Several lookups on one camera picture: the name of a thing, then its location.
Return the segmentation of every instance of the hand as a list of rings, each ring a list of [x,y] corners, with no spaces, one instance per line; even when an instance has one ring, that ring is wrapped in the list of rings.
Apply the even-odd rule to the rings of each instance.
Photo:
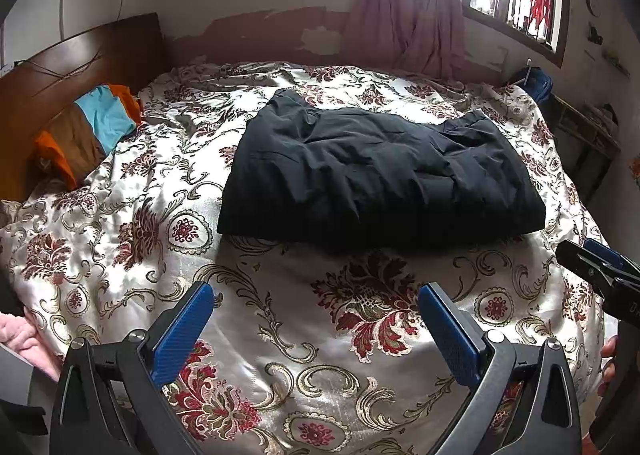
[[[600,353],[603,358],[613,358],[616,355],[616,346],[618,344],[618,336],[613,336],[609,339],[603,346]],[[602,371],[602,383],[598,387],[598,395],[602,397],[604,393],[607,391],[607,387],[609,383],[613,381],[613,378],[616,375],[616,365],[614,363],[615,359],[610,359],[607,361],[607,364],[604,365],[604,370]]]

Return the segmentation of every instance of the pink fluffy fabric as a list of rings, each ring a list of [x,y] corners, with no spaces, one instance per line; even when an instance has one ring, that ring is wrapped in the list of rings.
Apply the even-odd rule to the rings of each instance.
[[[46,348],[38,329],[27,318],[0,313],[0,342],[54,381],[60,378],[60,362]]]

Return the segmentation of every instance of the bed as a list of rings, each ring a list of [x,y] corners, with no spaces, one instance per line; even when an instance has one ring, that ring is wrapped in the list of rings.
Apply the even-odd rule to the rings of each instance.
[[[97,74],[82,88],[103,80]],[[221,237],[216,219],[236,146],[281,88],[320,108],[360,107],[414,122],[481,110],[528,167],[546,205],[545,229],[437,255],[336,256],[305,244]],[[417,313],[417,289],[429,281],[511,341],[558,338],[578,399],[593,390],[604,315],[554,250],[564,239],[602,237],[540,110],[520,88],[352,66],[195,63],[163,71],[139,95],[143,125],[84,186],[66,192],[41,182],[25,202],[3,202],[0,265],[61,357],[76,337],[114,342],[149,327],[194,279],[212,284],[212,319],[176,382],[163,388],[204,453],[219,451],[221,441],[270,455],[428,451],[466,396]],[[23,183],[2,196],[30,188]],[[505,396],[495,429],[513,399]]]

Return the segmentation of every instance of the orange and blue pillow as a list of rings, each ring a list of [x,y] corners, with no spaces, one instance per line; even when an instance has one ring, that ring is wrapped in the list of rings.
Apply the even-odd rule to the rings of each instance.
[[[36,136],[38,164],[75,190],[140,125],[140,115],[128,87],[100,85],[63,108]]]

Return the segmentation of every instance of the light blue cloth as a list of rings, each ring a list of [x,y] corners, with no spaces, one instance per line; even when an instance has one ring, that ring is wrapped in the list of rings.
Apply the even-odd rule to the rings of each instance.
[[[107,85],[100,85],[76,99],[76,105],[84,112],[105,154],[110,153],[119,140],[136,129],[124,105],[117,96],[111,94]]]

